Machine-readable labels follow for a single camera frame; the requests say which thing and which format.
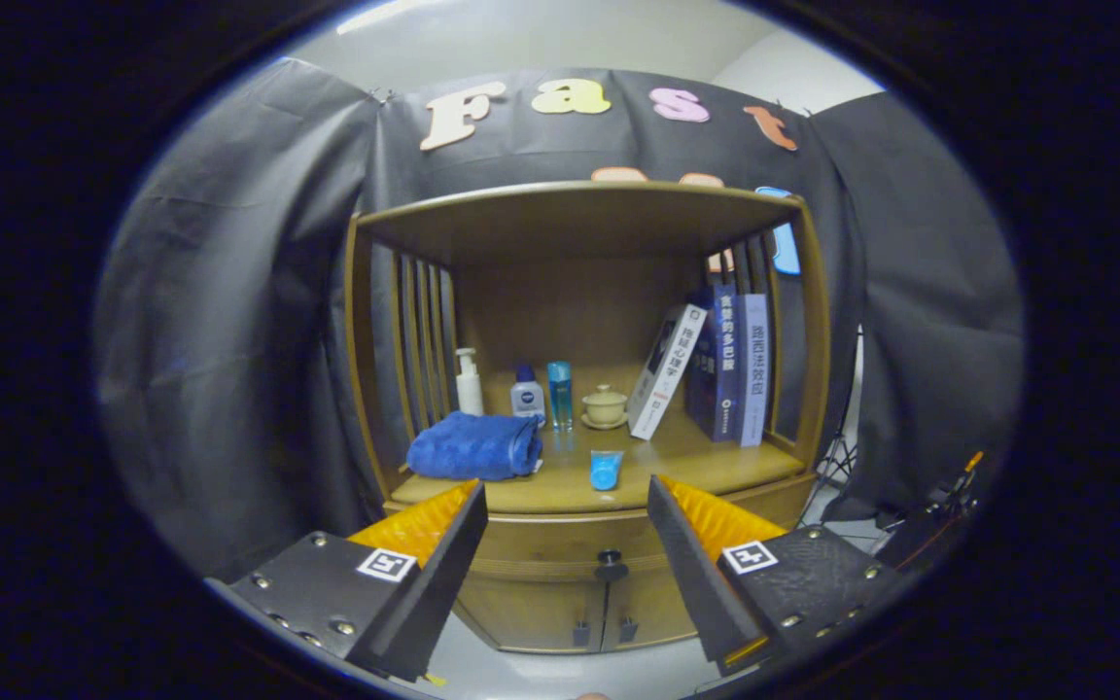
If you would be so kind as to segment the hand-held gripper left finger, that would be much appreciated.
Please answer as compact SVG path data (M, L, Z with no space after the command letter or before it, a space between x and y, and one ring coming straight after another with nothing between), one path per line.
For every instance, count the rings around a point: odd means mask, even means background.
M232 581L221 601L339 675L426 676L488 524L484 484L463 480L351 536L314 531Z

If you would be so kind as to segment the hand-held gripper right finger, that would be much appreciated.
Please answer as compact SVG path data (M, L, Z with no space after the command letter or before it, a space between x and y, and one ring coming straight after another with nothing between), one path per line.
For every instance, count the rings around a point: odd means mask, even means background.
M905 584L831 529L787 531L666 475L650 479L647 514L704 655L724 675L823 654Z

